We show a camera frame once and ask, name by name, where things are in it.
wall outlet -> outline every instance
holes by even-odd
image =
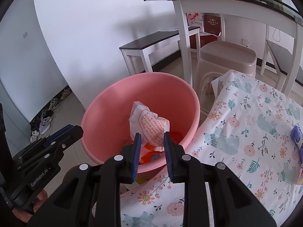
[[[248,39],[242,38],[242,45],[248,47]]]

black bench top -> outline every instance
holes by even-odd
[[[197,29],[199,27],[191,26],[188,31]],[[145,37],[139,38],[128,44],[121,46],[121,50],[142,50],[158,42],[164,41],[168,38],[174,37],[179,34],[179,31],[158,31],[153,34],[147,35]]]
[[[291,59],[292,59],[292,54],[284,47],[271,42],[269,40],[266,40],[268,43],[268,46],[270,50],[272,51],[276,62],[278,64],[280,72],[283,74],[287,75],[287,73],[291,72],[292,70],[292,64],[291,64]],[[299,67],[299,71],[296,77],[296,82],[303,86],[303,69]]]

silver screw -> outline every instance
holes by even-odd
[[[188,155],[188,154],[184,154],[184,155],[182,155],[182,159],[186,160],[186,161],[189,161],[191,159],[191,156]]]
[[[82,171],[85,171],[87,168],[88,168],[88,164],[81,164],[79,166],[79,169],[82,170]]]
[[[116,156],[114,157],[114,160],[116,160],[116,161],[123,160],[123,155],[121,155],[121,154],[116,155]]]
[[[224,163],[218,163],[217,168],[220,170],[224,170],[226,168],[226,165]]]

human hand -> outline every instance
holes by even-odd
[[[36,212],[38,209],[42,206],[42,204],[47,200],[47,192],[43,189],[38,195],[38,200],[34,204],[33,211]],[[17,219],[21,220],[24,223],[27,223],[30,218],[32,217],[32,214],[30,214],[27,211],[21,211],[18,208],[14,208],[12,210],[13,214],[16,216]]]

patterned fabric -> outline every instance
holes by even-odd
[[[303,195],[303,186],[295,184],[301,172],[298,149],[290,139],[294,124],[303,127],[302,107],[233,70],[212,85],[218,97],[185,152],[205,164],[223,161],[280,226]],[[182,226],[183,211],[184,184],[170,183],[166,167],[121,195],[122,226]]]

